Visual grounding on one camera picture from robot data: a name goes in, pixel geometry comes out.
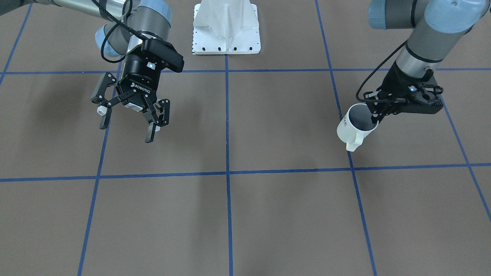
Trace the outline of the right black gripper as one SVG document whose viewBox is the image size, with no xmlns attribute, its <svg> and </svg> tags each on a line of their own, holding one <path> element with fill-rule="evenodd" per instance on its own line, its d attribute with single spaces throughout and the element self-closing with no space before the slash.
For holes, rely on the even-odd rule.
<svg viewBox="0 0 491 276">
<path fill-rule="evenodd" d="M 122 77 L 118 81 L 117 91 L 123 96 L 122 104 L 125 108 L 135 112 L 145 112 L 148 122 L 146 143 L 154 141 L 157 129 L 170 123 L 170 100 L 157 101 L 157 89 L 162 60 L 155 55 L 128 54 L 125 56 Z M 107 89 L 115 86 L 116 77 L 109 72 L 100 76 L 91 96 L 91 103 L 97 105 L 97 114 L 102 117 L 99 129 L 105 130 L 109 126 L 112 116 L 112 105 L 105 98 Z"/>
</svg>

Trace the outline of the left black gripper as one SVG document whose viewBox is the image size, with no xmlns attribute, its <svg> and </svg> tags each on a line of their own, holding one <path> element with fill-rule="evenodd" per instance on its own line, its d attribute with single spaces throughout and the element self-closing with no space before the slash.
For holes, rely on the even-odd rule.
<svg viewBox="0 0 491 276">
<path fill-rule="evenodd" d="M 383 120 L 388 115 L 403 113 L 397 111 L 400 104 L 405 103 L 402 85 L 400 84 L 400 81 L 403 80 L 403 75 L 412 77 L 402 71 L 395 61 L 384 77 L 382 85 L 376 90 L 377 94 L 374 100 L 377 102 L 365 102 L 370 111 L 372 124 L 378 124 L 379 120 Z"/>
</svg>

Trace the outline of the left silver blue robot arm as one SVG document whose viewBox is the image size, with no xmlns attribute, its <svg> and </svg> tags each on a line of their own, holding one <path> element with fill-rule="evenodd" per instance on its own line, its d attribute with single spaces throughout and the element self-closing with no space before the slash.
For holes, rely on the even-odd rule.
<svg viewBox="0 0 491 276">
<path fill-rule="evenodd" d="M 444 89 L 434 71 L 457 42 L 490 10 L 489 0 L 372 0 L 368 22 L 374 29 L 412 29 L 382 85 L 365 92 L 376 124 L 388 115 L 434 115 L 443 107 Z"/>
</svg>

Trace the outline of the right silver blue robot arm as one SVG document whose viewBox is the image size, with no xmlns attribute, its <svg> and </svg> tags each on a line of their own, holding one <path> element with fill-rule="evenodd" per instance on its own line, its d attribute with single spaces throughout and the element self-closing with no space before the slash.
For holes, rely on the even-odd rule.
<svg viewBox="0 0 491 276">
<path fill-rule="evenodd" d="M 119 77 L 105 72 L 98 80 L 91 102 L 102 117 L 100 129 L 110 123 L 112 108 L 122 104 L 141 112 L 148 124 L 146 143 L 170 122 L 170 100 L 157 96 L 164 69 L 181 73 L 184 59 L 167 41 L 172 11 L 163 0 L 39 0 L 109 21 L 95 35 L 101 58 L 122 62 Z"/>
</svg>

